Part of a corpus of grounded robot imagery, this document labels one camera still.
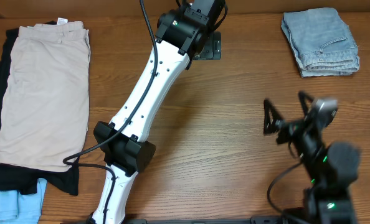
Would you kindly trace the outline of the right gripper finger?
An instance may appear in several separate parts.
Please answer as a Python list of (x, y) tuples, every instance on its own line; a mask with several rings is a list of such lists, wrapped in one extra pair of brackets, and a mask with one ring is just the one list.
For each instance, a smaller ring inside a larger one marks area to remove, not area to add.
[(274, 105), (269, 99), (264, 99), (264, 124), (263, 124), (263, 134), (269, 135), (279, 132), (283, 128), (284, 118), (276, 110)]
[(303, 110), (303, 114), (306, 116), (309, 112), (309, 107), (307, 103), (312, 103), (314, 98), (309, 94), (305, 93), (304, 91), (298, 92), (298, 98), (301, 104), (301, 108)]

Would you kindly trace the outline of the light blue denim shorts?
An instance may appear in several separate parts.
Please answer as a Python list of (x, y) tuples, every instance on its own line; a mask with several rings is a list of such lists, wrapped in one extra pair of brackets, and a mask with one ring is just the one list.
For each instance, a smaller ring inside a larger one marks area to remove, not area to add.
[(281, 28), (300, 76), (342, 76), (359, 70), (358, 46), (336, 9), (285, 12)]

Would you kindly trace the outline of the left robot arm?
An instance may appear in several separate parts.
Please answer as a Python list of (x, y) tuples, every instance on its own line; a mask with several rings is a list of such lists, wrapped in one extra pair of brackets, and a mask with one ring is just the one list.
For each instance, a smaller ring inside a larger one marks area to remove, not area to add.
[(179, 2), (160, 16), (151, 34), (149, 61), (129, 98), (110, 122), (93, 134), (104, 152), (107, 176), (97, 209), (87, 223), (122, 223), (135, 177), (150, 163), (156, 147), (148, 142), (154, 117), (177, 77), (193, 60), (219, 60), (218, 27), (227, 15), (224, 0)]

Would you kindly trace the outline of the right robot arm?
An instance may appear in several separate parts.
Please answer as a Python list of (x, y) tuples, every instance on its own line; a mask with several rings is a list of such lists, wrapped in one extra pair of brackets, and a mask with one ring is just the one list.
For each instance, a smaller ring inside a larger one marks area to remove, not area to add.
[[(347, 223), (357, 222), (349, 186), (358, 179), (360, 150), (346, 141), (329, 146), (322, 139), (322, 130), (338, 112), (334, 98), (314, 98), (304, 91), (298, 94), (304, 117), (286, 121), (273, 103), (265, 99), (264, 135), (277, 134), (278, 145), (287, 144), (298, 163), (272, 180), (267, 189), (270, 206), (280, 215), (275, 223)], [(285, 175), (304, 166), (311, 187), (303, 191), (303, 206), (281, 209), (271, 198), (273, 186)]]

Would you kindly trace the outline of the beige folded shorts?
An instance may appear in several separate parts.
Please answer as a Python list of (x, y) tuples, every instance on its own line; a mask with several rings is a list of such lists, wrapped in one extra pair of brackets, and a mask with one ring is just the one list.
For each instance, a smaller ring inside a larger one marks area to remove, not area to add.
[(83, 22), (20, 27), (3, 96), (0, 164), (65, 172), (85, 144), (90, 44)]

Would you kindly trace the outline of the black garment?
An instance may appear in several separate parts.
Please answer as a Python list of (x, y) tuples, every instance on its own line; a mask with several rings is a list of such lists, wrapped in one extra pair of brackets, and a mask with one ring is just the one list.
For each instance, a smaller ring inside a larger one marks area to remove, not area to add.
[[(11, 65), (11, 50), (19, 34), (19, 29), (6, 31), (6, 40), (2, 47), (0, 60), (0, 129), (2, 99), (7, 88), (7, 79)], [(63, 192), (78, 195), (79, 168), (71, 167), (66, 172), (47, 172), (43, 170), (0, 164), (0, 191), (18, 190), (24, 195), (37, 192), (37, 180), (43, 178)]]

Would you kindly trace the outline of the light blue cloth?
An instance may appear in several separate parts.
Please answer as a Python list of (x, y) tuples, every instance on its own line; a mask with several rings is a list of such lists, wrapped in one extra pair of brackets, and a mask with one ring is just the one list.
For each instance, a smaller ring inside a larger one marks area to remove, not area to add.
[(38, 224), (47, 181), (38, 179), (36, 193), (23, 195), (18, 190), (0, 191), (0, 224)]

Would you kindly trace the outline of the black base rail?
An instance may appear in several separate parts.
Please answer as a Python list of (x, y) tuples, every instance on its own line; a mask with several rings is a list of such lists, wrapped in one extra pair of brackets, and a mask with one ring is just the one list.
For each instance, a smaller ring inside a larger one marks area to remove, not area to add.
[(296, 221), (281, 216), (256, 216), (240, 219), (207, 219), (207, 220), (125, 220), (123, 224), (296, 224)]

